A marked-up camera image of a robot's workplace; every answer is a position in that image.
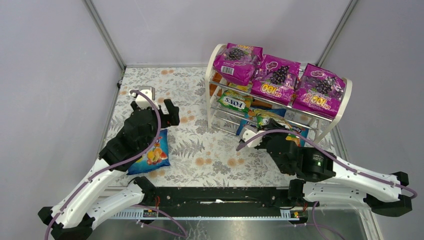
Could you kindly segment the green yellow candy bag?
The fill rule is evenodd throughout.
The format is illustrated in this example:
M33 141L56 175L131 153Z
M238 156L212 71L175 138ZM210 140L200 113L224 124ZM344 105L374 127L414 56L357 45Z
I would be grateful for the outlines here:
M255 116L258 127L271 126L292 130L291 124L284 117L274 112L258 110L255 112Z

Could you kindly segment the green Fox's candy bag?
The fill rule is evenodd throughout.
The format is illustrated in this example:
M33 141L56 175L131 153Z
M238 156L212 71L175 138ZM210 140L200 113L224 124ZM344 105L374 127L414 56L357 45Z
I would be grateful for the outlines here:
M249 95L242 95L237 91L227 89L222 92L217 102L224 108L247 113L253 102L253 98Z

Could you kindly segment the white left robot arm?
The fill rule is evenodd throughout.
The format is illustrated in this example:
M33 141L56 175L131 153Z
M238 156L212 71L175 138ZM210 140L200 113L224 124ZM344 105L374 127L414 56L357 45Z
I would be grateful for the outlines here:
M98 159L74 190L54 206L42 207L38 216L47 226L44 238L86 240L104 221L140 203L146 188L137 182L104 200L99 196L115 179L128 173L142 155L151 150L162 130L180 123L180 109L164 100L167 113L153 100L136 100L123 127L100 151Z

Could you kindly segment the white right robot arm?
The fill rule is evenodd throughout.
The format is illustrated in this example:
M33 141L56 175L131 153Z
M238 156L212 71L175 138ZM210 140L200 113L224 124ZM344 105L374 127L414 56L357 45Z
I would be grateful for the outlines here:
M382 174L370 171L324 151L313 142L309 147L297 146L287 140L291 132L273 119L258 128L259 145L265 149L282 174L296 176L305 182L330 181L364 193L362 202L375 214L400 217L412 211L412 198L402 194L409 184L402 171Z

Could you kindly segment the purple grape candy bag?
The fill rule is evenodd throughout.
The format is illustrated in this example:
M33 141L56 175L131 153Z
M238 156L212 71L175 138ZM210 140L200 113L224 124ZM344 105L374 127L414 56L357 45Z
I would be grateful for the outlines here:
M288 105L295 94L301 63L265 54L256 71L250 93Z
M309 63L296 86L292 107L334 119L345 89L345 82L336 74Z
M263 48L228 43L213 61L213 68L229 83L247 86L263 60Z

